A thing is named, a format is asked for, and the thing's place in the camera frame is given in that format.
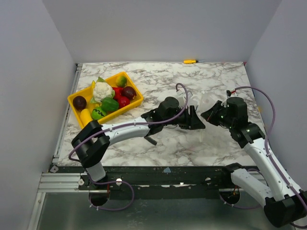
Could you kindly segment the clear zip top bag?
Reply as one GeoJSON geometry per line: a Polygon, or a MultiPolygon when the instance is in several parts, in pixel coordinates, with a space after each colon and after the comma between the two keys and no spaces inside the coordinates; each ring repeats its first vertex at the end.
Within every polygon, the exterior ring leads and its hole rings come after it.
{"type": "Polygon", "coordinates": [[[208,142],[209,139],[212,139],[215,135],[214,127],[210,125],[208,122],[205,121],[204,118],[201,117],[201,113],[203,113],[206,109],[210,109],[213,104],[214,100],[210,97],[209,94],[201,91],[201,95],[197,96],[196,93],[192,92],[193,96],[188,99],[188,105],[195,105],[196,106],[196,113],[199,116],[200,120],[206,125],[205,129],[199,130],[185,130],[185,129],[178,129],[178,132],[181,135],[185,135],[186,141],[189,145],[192,144],[203,144],[203,142],[208,142]]]}

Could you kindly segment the red bell pepper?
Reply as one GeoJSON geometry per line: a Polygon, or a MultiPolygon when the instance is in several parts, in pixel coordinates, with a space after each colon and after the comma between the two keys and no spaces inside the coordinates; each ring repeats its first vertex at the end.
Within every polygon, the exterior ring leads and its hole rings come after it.
{"type": "Polygon", "coordinates": [[[121,92],[122,92],[123,88],[121,88],[121,87],[113,87],[112,89],[114,91],[113,99],[114,100],[118,100],[121,97],[121,92]]]}

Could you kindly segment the green bell pepper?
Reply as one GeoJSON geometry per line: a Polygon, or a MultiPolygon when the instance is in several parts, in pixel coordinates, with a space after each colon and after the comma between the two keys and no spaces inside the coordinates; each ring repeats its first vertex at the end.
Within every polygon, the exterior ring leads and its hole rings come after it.
{"type": "Polygon", "coordinates": [[[101,108],[106,112],[114,112],[119,109],[119,103],[113,98],[106,97],[102,100],[101,108]]]}

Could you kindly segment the white cauliflower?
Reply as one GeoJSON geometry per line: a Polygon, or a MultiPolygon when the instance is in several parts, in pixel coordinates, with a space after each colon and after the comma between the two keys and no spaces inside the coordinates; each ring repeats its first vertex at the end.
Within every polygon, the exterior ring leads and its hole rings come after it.
{"type": "Polygon", "coordinates": [[[102,100],[106,97],[113,98],[114,91],[112,87],[101,77],[98,77],[95,88],[92,90],[92,98],[90,103],[101,104],[102,100]]]}

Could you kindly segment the yellow banana bunch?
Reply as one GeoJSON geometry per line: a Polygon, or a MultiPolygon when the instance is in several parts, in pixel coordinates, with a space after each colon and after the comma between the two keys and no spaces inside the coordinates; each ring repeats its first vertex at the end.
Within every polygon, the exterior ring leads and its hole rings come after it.
{"type": "Polygon", "coordinates": [[[95,81],[92,81],[92,84],[91,84],[91,89],[92,89],[92,90],[95,88],[95,84],[96,84],[96,82],[95,82],[95,81]]]}

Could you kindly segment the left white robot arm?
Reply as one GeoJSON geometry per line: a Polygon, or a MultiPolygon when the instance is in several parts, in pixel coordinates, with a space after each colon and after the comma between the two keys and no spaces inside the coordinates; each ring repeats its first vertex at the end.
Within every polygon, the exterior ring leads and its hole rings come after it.
{"type": "Polygon", "coordinates": [[[180,107],[176,98],[166,97],[157,108],[128,122],[111,125],[89,122],[71,145],[78,162],[90,176],[90,184],[95,189],[102,189],[106,185],[106,172],[101,160],[108,147],[131,138],[153,141],[151,135],[161,132],[167,125],[186,130],[205,129],[193,105],[180,107]]]}

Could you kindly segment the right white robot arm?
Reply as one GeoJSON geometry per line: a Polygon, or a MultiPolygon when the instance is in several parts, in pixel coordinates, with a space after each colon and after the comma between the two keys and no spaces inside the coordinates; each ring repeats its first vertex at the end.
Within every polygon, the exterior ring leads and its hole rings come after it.
{"type": "Polygon", "coordinates": [[[307,193],[290,177],[272,150],[265,148],[265,135],[248,120],[247,104],[242,98],[229,97],[201,114],[207,122],[227,128],[231,137],[252,158],[266,183],[249,174],[238,163],[226,166],[221,175],[223,186],[237,185],[263,208],[269,222],[279,228],[306,217],[307,193]]]}

